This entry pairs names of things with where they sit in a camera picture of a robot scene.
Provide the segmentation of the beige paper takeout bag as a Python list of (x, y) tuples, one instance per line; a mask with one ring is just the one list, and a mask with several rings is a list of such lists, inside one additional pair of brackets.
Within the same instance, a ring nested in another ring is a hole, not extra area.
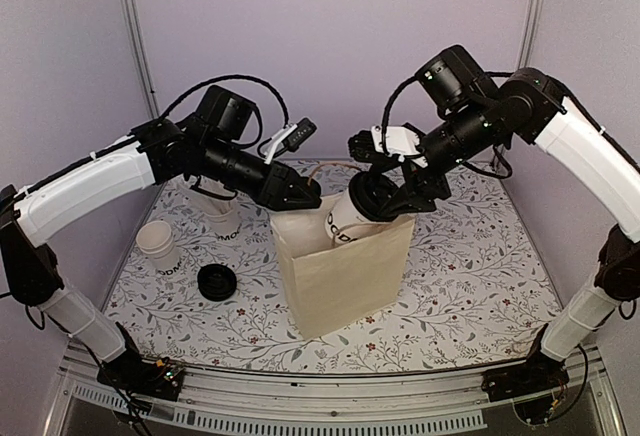
[(286, 302), (306, 340), (393, 304), (404, 275), (415, 218), (372, 221), (370, 235), (334, 246), (324, 222), (345, 191), (322, 197), (317, 209), (270, 217)]

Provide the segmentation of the stack of white paper cups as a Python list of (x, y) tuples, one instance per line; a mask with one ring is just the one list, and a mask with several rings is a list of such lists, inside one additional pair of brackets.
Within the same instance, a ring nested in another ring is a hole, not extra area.
[(167, 222), (154, 220), (145, 224), (138, 231), (135, 242), (160, 275), (172, 276), (182, 269), (181, 254)]

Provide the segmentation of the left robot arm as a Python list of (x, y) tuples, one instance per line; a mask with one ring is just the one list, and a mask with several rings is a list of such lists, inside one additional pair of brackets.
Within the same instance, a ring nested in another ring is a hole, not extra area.
[(84, 295), (65, 285), (49, 239), (71, 223), (132, 192), (177, 176), (217, 181), (271, 211), (316, 209), (320, 187), (277, 161), (296, 151), (316, 130), (309, 119), (286, 122), (270, 138), (264, 157), (241, 142), (250, 118), (260, 116), (251, 100), (223, 88), (225, 77), (199, 83), (196, 110), (173, 122), (167, 112), (133, 128), (111, 146), (94, 152), (22, 189), (1, 192), (1, 257), (10, 296), (36, 307), (89, 348), (128, 390), (141, 389), (149, 375), (128, 333), (99, 312)]

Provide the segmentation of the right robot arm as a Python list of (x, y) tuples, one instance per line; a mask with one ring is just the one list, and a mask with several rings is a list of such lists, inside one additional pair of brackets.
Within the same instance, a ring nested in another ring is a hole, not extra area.
[[(413, 83), (426, 91), (442, 120), (428, 133), (389, 123), (396, 99)], [(597, 272), (538, 333), (528, 362), (518, 368), (524, 391), (539, 391), (622, 303), (638, 299), (639, 167), (564, 83), (534, 68), (486, 72), (464, 47), (454, 45), (394, 90), (371, 132), (376, 152), (409, 167), (405, 188), (385, 204), (387, 211), (420, 191), (433, 201), (435, 183), (451, 169), (519, 137), (561, 164), (614, 218)]]

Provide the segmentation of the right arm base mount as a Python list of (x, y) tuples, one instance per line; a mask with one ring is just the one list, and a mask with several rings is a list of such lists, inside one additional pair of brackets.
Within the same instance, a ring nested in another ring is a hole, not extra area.
[(551, 390), (568, 382), (564, 363), (544, 355), (537, 338), (522, 362), (485, 371), (481, 389), (495, 402)]

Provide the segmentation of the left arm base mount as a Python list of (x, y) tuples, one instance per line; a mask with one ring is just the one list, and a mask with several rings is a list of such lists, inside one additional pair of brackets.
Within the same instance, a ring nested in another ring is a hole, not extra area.
[(132, 337), (117, 323), (124, 337), (124, 353), (111, 362), (101, 362), (97, 381), (115, 389), (177, 401), (184, 381), (184, 367), (169, 357), (146, 361)]

